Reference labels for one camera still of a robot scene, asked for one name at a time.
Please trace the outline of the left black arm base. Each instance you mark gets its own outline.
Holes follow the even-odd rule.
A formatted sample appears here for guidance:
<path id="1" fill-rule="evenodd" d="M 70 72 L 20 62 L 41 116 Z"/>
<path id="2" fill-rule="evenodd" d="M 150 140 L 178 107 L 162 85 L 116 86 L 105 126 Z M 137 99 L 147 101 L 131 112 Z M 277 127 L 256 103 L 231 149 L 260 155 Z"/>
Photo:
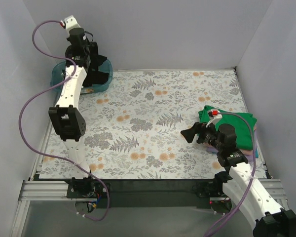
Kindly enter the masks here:
<path id="1" fill-rule="evenodd" d="M 107 198 L 107 190 L 92 178 L 65 180 L 68 184 L 67 198 Z"/>

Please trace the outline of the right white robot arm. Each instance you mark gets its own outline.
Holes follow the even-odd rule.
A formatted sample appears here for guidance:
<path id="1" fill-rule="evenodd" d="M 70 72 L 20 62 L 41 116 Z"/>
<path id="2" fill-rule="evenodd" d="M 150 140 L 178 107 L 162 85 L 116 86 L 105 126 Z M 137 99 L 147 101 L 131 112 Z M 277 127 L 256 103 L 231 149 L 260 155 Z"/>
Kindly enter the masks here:
<path id="1" fill-rule="evenodd" d="M 296 237 L 296 214 L 286 210 L 252 175 L 253 167 L 244 154 L 237 149 L 233 126 L 196 122 L 181 135 L 188 143 L 198 135 L 197 143 L 208 143 L 218 150 L 219 163 L 224 172 L 215 175 L 214 192 L 228 196 L 235 209 L 240 210 L 253 229 L 255 237 Z"/>

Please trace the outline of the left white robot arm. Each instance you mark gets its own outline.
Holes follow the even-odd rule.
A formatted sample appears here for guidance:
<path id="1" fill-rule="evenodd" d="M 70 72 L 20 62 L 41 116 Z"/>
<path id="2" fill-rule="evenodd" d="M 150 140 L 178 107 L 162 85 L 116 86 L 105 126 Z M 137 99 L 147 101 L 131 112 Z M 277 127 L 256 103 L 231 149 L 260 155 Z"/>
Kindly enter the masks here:
<path id="1" fill-rule="evenodd" d="M 86 122 L 78 110 L 79 97 L 84 80 L 91 63 L 89 40 L 81 27 L 69 30 L 65 56 L 65 76 L 70 80 L 65 82 L 60 97 L 54 107 L 49 108 L 49 116 L 57 135 L 63 140 L 69 154 L 69 160 L 74 163 L 73 177 L 82 179 L 90 173 L 85 158 L 83 136 L 86 132 Z"/>

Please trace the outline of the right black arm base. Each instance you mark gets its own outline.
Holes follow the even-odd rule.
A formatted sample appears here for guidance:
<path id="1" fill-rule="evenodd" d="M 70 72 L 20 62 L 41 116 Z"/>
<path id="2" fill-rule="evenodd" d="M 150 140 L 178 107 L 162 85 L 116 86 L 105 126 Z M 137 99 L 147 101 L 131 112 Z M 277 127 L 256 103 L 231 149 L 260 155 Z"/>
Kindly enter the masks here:
<path id="1" fill-rule="evenodd" d="M 195 194 L 200 198 L 218 198 L 225 196 L 222 191 L 222 185 L 232 180 L 232 177 L 226 172 L 221 171 L 215 174 L 212 179 L 199 179 L 193 186 Z"/>

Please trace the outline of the black t shirt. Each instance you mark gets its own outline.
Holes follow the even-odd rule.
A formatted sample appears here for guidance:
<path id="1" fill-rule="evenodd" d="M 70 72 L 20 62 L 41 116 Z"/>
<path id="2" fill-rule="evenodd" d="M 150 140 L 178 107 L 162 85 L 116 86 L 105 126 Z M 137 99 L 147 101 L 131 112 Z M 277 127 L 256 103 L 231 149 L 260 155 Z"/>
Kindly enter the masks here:
<path id="1" fill-rule="evenodd" d="M 94 84 L 102 85 L 108 81 L 109 74 L 99 71 L 99 67 L 107 60 L 106 56 L 100 55 L 98 45 L 92 42 L 89 46 L 90 65 L 87 71 L 87 77 L 83 82 L 84 87 L 91 87 Z"/>

